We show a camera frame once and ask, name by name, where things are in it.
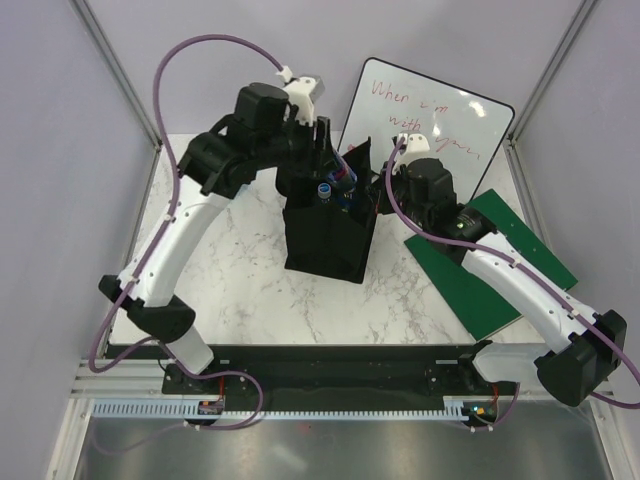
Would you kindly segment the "water bottle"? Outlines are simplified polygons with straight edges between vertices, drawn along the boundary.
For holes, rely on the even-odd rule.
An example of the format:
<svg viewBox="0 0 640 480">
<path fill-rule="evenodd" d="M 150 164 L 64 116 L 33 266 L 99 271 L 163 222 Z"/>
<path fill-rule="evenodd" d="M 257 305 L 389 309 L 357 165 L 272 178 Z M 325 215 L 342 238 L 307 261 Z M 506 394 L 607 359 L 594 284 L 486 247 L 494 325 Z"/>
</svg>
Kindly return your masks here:
<svg viewBox="0 0 640 480">
<path fill-rule="evenodd" d="M 354 190 L 342 191 L 337 195 L 337 203 L 344 212 L 349 212 L 355 202 L 356 193 Z"/>
<path fill-rule="evenodd" d="M 332 186 L 329 183 L 322 182 L 317 186 L 316 200 L 319 204 L 328 204 L 332 200 Z"/>
</svg>

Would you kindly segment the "black canvas bag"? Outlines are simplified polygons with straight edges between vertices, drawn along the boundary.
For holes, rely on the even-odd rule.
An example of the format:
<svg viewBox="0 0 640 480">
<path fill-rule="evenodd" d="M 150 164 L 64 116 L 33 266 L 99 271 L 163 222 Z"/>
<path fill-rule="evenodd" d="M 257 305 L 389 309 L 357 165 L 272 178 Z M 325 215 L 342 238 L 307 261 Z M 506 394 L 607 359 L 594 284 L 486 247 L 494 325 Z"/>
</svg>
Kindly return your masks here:
<svg viewBox="0 0 640 480">
<path fill-rule="evenodd" d="M 370 151 L 371 141 L 366 140 L 344 155 L 358 178 L 348 201 L 340 201 L 333 194 L 328 202 L 322 202 L 318 180 L 276 176 L 276 186 L 286 196 L 286 269 L 355 284 L 363 282 L 376 224 Z"/>
</svg>

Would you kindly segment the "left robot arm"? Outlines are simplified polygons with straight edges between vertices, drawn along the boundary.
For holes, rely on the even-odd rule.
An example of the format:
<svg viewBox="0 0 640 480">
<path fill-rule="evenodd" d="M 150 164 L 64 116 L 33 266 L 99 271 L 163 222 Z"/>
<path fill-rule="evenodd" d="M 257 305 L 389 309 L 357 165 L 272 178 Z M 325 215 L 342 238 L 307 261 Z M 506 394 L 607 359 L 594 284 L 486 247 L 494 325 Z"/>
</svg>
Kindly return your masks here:
<svg viewBox="0 0 640 480">
<path fill-rule="evenodd" d="M 188 144 L 167 213 L 143 252 L 99 282 L 115 308 L 183 365 L 185 382 L 198 393 L 215 389 L 220 371 L 194 325 L 194 310 L 175 294 L 178 279 L 208 227 L 259 171 L 277 168 L 318 179 L 332 170 L 330 121 L 315 113 L 323 90 L 317 76 L 294 78 L 282 87 L 259 82 L 243 87 L 233 113 Z"/>
</svg>

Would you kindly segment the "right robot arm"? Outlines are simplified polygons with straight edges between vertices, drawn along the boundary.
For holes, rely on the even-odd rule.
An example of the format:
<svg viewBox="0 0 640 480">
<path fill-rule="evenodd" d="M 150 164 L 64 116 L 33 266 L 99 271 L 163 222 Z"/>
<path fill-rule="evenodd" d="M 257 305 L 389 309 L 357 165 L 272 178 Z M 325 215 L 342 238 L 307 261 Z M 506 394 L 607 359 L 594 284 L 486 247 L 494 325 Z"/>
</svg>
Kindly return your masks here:
<svg viewBox="0 0 640 480">
<path fill-rule="evenodd" d="M 576 407 L 597 397 L 620 365 L 633 365 L 623 352 L 626 320 L 578 301 L 521 257 L 488 217 L 457 202 L 451 174 L 440 161 L 385 163 L 369 191 L 378 213 L 396 214 L 448 263 L 497 292 L 542 338 L 532 344 L 477 343 L 457 371 L 465 391 L 535 380 L 559 402 Z"/>
</svg>

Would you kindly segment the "silver can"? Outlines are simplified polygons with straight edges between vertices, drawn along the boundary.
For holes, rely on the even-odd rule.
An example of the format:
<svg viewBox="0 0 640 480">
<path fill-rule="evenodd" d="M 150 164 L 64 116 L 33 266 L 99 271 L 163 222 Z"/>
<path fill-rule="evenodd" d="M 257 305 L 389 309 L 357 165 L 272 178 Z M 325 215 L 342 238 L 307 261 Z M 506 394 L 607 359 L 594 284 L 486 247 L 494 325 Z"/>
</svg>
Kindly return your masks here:
<svg viewBox="0 0 640 480">
<path fill-rule="evenodd" d="M 357 185 L 358 178 L 356 173 L 336 150 L 333 151 L 333 157 L 337 162 L 337 168 L 329 173 L 329 183 L 338 191 L 344 193 L 352 192 Z"/>
</svg>

